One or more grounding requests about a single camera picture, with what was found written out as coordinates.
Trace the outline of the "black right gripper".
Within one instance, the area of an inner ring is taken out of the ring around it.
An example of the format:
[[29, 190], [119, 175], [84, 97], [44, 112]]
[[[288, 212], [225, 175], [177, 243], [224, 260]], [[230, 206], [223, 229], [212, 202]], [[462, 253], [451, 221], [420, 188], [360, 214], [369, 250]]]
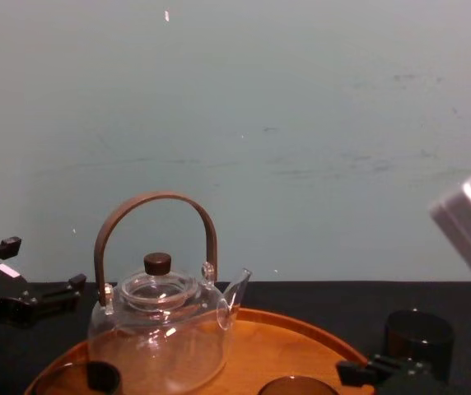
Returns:
[[378, 386], [377, 395], [441, 395], [449, 388], [430, 373], [430, 364], [409, 357], [374, 354], [366, 363], [341, 360], [335, 365], [344, 386]]

